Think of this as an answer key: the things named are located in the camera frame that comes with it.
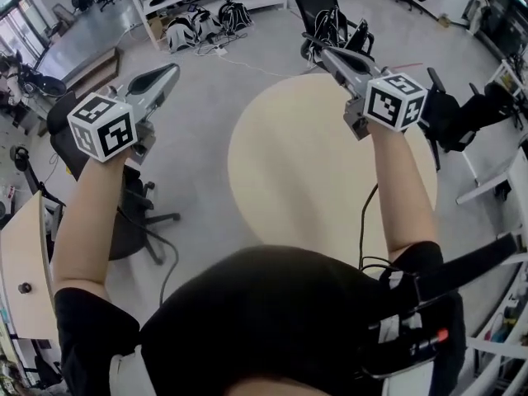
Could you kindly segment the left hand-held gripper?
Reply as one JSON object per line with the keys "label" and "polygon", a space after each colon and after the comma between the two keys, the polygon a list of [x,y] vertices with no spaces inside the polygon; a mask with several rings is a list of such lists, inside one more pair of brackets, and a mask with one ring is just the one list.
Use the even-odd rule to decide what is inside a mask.
{"label": "left hand-held gripper", "polygon": [[102,163],[129,149],[130,158],[143,164],[156,141],[149,117],[179,78],[180,67],[170,63],[109,87],[106,95],[90,93],[68,113],[78,149]]}

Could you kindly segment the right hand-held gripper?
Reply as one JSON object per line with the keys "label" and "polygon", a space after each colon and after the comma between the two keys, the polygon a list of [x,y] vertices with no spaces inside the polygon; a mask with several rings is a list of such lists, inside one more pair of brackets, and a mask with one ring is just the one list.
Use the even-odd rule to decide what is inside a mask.
{"label": "right hand-held gripper", "polygon": [[370,134],[370,123],[402,132],[421,119],[427,89],[406,73],[380,68],[370,57],[337,47],[323,49],[321,58],[351,95],[343,119],[358,140]]}

